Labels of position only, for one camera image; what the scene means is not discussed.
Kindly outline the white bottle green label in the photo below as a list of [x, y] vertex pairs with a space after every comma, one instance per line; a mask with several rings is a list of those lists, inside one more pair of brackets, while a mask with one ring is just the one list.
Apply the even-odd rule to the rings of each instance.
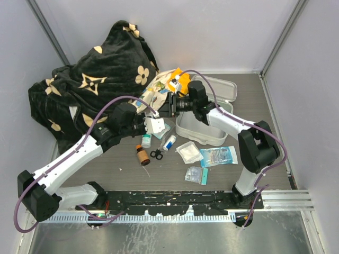
[[144, 134], [141, 139], [141, 146], [143, 148], [150, 148], [151, 147], [151, 134]]

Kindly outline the bagged teal plaster strips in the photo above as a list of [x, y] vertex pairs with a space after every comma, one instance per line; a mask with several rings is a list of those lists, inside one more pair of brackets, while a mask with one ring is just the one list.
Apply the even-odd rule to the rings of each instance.
[[153, 136], [159, 140], [165, 138], [165, 136], [169, 134], [175, 128], [175, 123], [173, 121], [165, 120], [164, 124], [165, 124], [165, 129], [161, 130], [158, 133], [153, 134]]

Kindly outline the white gauze pad packet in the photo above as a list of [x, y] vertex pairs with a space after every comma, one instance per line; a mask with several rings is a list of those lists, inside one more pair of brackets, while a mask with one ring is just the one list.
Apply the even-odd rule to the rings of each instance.
[[192, 164], [203, 159], [203, 155], [193, 141], [189, 141], [176, 148], [185, 164]]

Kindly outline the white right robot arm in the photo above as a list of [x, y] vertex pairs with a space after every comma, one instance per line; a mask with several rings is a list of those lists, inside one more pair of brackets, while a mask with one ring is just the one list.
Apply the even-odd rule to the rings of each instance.
[[265, 121], [247, 122], [228, 113], [216, 100], [211, 101], [201, 81], [189, 82], [188, 90], [183, 97], [169, 92], [159, 113], [162, 117], [175, 117], [180, 112], [192, 112], [199, 122], [218, 128], [238, 141], [243, 170], [231, 196], [237, 208], [245, 208], [254, 199], [259, 177], [280, 156], [277, 139]]

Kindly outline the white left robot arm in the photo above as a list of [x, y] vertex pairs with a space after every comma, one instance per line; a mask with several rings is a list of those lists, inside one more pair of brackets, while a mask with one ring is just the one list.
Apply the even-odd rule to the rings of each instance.
[[22, 171], [17, 177], [19, 203], [37, 222], [53, 216], [60, 208], [89, 205], [95, 210], [106, 204], [105, 190], [95, 182], [82, 186], [62, 188], [62, 184], [91, 160], [104, 154], [126, 137], [135, 137], [150, 131], [152, 118], [138, 114], [128, 103], [118, 105], [108, 123], [94, 119], [89, 132], [46, 166], [31, 173]]

